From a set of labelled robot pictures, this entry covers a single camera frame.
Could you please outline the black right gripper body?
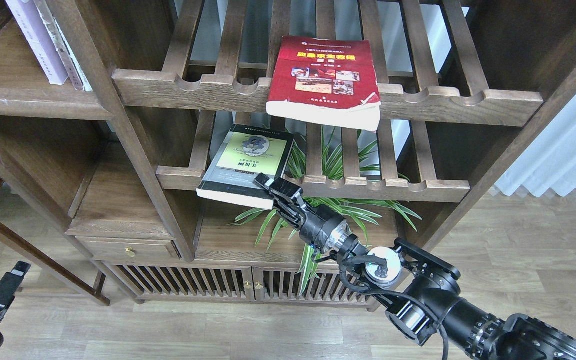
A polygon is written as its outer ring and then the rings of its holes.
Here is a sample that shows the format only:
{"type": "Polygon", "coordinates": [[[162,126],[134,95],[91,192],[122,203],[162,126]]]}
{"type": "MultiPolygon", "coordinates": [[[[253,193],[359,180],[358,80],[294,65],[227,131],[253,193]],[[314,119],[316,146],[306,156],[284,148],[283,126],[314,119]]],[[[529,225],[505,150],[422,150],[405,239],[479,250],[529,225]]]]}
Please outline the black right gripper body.
{"type": "Polygon", "coordinates": [[[267,178],[267,193],[281,218],[319,253],[334,250],[346,255],[353,249],[353,233],[345,217],[325,204],[310,205],[300,186],[283,178],[267,178]]]}

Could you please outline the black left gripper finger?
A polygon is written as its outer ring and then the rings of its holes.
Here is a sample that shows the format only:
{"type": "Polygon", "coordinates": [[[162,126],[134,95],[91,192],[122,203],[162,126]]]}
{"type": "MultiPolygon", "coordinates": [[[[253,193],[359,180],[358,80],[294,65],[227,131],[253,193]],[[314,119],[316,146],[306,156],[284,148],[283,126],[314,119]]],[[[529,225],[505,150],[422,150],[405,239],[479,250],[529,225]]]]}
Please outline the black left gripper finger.
{"type": "Polygon", "coordinates": [[[19,260],[12,271],[6,272],[0,281],[0,323],[15,300],[15,294],[30,268],[29,263],[19,260]]]}

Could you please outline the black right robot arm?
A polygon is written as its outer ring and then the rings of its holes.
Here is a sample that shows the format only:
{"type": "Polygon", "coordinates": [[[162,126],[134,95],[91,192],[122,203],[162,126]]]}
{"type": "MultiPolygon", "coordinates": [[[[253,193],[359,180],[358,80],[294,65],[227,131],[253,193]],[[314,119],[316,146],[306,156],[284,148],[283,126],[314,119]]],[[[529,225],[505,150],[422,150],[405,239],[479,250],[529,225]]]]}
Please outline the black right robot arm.
{"type": "Polygon", "coordinates": [[[452,342],[476,360],[576,360],[576,339],[557,328],[521,313],[499,319],[462,298],[453,265],[402,238],[368,249],[338,212],[308,204],[301,187],[262,173],[254,182],[308,246],[338,263],[348,289],[375,298],[419,346],[439,333],[444,359],[452,342]]]}

